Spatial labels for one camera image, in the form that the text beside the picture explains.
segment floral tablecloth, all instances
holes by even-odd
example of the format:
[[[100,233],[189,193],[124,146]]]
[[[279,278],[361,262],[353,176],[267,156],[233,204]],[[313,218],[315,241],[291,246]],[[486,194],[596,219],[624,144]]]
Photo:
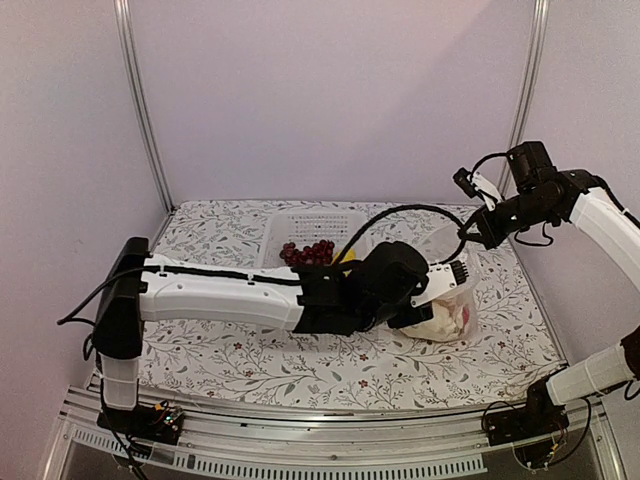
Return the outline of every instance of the floral tablecloth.
[[[355,209],[383,203],[186,202],[156,252],[220,266],[253,267],[269,216],[295,209]],[[472,209],[446,207],[461,217]],[[445,219],[428,212],[387,217],[374,243],[420,245]],[[479,327],[447,344],[386,327],[351,337],[293,335],[249,324],[176,320],[145,325],[141,383],[190,395],[339,409],[425,409],[518,400],[562,363],[508,244],[478,252]]]

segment white container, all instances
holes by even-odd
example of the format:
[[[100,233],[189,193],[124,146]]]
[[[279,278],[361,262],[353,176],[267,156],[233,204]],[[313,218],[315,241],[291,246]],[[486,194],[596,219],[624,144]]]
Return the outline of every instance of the white container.
[[[285,266],[280,258],[282,246],[294,242],[296,247],[313,245],[320,240],[332,241],[336,244],[334,251],[338,253],[351,237],[364,225],[367,217],[361,212],[304,210],[275,213],[267,222],[262,237],[260,253],[256,268],[272,268]],[[363,260],[369,253],[369,242],[365,233],[356,242],[353,250],[356,259]]]

